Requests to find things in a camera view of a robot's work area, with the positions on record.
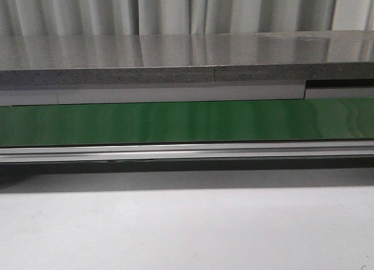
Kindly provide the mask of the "grey stone slab platform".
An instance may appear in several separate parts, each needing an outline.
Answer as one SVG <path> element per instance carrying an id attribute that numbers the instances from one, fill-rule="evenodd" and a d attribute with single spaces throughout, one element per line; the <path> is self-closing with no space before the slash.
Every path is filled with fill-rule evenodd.
<path id="1" fill-rule="evenodd" d="M 371 31 L 1 37 L 2 86 L 371 78 Z"/>

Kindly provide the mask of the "white pleated curtain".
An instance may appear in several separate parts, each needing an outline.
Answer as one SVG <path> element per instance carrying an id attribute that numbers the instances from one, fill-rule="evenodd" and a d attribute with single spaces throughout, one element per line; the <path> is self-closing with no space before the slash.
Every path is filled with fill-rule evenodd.
<path id="1" fill-rule="evenodd" d="M 372 29 L 373 0 L 1 0 L 3 36 Z"/>

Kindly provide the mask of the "green conveyor belt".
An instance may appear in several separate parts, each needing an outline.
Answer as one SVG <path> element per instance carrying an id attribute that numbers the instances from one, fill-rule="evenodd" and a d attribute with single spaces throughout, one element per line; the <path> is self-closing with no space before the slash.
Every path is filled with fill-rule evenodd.
<path id="1" fill-rule="evenodd" d="M 2 147 L 372 138 L 371 98 L 1 108 Z"/>

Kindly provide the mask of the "grey rear conveyor rail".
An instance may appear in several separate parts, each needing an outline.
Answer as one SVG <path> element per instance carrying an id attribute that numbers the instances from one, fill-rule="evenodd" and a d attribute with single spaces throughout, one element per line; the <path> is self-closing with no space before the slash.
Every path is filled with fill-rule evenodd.
<path id="1" fill-rule="evenodd" d="M 1 87 L 2 106 L 371 97 L 372 79 L 276 79 Z"/>

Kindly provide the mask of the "aluminium front conveyor rail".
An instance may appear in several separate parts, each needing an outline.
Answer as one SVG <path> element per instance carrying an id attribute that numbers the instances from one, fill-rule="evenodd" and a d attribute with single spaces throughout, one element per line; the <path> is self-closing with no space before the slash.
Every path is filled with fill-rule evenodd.
<path id="1" fill-rule="evenodd" d="M 1 149 L 1 163 L 366 155 L 372 140 L 16 147 Z"/>

